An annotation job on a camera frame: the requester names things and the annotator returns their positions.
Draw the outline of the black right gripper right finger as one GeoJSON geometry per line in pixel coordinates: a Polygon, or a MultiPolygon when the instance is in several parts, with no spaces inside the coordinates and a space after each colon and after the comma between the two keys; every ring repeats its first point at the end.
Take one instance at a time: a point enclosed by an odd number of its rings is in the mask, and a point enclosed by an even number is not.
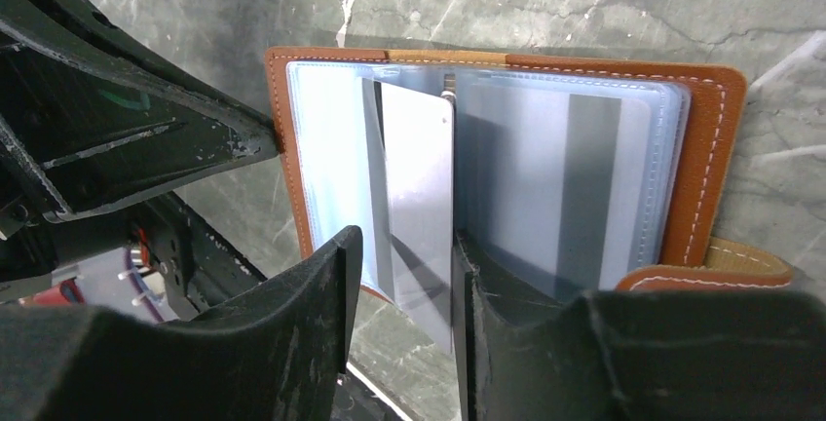
{"type": "Polygon", "coordinates": [[[453,244],[467,420],[821,420],[825,307],[789,291],[542,294],[453,244]]]}

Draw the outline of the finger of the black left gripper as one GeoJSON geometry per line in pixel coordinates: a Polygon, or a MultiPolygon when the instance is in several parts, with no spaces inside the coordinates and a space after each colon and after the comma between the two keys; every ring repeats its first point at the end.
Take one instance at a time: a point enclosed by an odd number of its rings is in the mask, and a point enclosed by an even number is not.
{"type": "Polygon", "coordinates": [[[278,155],[271,120],[88,0],[1,0],[1,200],[52,222],[278,155]]]}

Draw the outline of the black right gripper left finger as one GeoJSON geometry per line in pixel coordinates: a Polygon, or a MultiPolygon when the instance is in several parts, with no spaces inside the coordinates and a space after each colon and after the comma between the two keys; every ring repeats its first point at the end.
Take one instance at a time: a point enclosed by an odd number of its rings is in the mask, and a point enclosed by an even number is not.
{"type": "Polygon", "coordinates": [[[327,420],[346,369],[363,238],[308,258],[191,321],[91,305],[1,309],[5,420],[327,420]]]}

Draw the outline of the brown leather card holder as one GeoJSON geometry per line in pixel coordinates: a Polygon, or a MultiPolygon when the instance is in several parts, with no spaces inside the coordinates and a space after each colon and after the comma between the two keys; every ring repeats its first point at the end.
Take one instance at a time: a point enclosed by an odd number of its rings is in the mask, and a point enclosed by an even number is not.
{"type": "Polygon", "coordinates": [[[719,64],[662,63],[579,57],[548,57],[465,50],[375,50],[273,47],[264,57],[286,187],[302,257],[312,250],[311,221],[300,178],[296,117],[287,106],[286,66],[299,60],[345,63],[459,64],[570,76],[619,77],[682,83],[693,98],[676,172],[676,194],[665,223],[661,264],[632,272],[619,289],[769,289],[790,284],[790,266],[778,257],[711,235],[725,185],[746,82],[719,64]]]}

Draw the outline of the white credit card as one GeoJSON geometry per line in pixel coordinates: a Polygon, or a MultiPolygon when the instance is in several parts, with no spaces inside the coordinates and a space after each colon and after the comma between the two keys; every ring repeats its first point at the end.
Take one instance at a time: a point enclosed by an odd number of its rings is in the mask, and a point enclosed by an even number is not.
{"type": "Polygon", "coordinates": [[[394,303],[446,354],[453,351],[454,106],[376,82],[394,303]]]}
{"type": "Polygon", "coordinates": [[[559,300],[626,271],[655,110],[644,94],[476,84],[461,164],[470,234],[559,300]]]}

